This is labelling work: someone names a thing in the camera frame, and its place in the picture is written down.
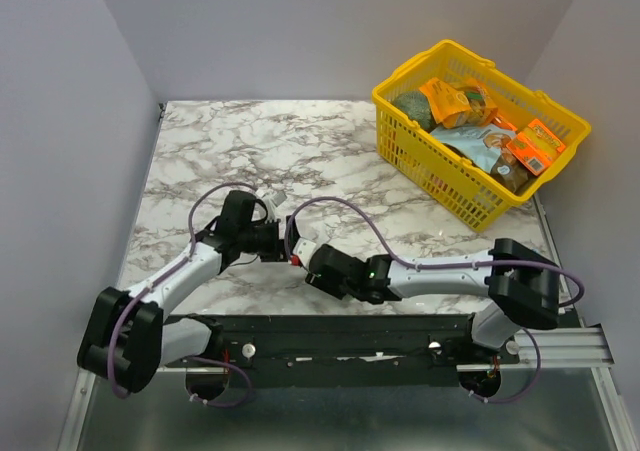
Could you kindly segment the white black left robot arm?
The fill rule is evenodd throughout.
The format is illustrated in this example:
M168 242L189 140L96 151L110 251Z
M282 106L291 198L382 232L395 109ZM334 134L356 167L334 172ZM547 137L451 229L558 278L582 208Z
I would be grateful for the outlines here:
M190 227L186 248L169 264L125 290L109 286L98 294L76 362L108 380L116 395L140 392L161 365L188 355L201 366L214 364L222 351L219 324L203 318L169 324L171 313L243 254L284 261L276 212L285 193L227 187L219 215L201 230Z

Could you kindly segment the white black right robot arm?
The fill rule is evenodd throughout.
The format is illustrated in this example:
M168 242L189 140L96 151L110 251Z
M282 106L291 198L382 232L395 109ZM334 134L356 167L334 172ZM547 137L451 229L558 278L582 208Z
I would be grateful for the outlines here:
M408 258L389 254L361 260L328 244L301 239L292 263L307 271L306 282L341 300L350 296L379 305L425 295L487 298L471 318L460 350L480 363L521 329L553 330L559 324L559 277L544 256L508 238L491 249L460 257Z

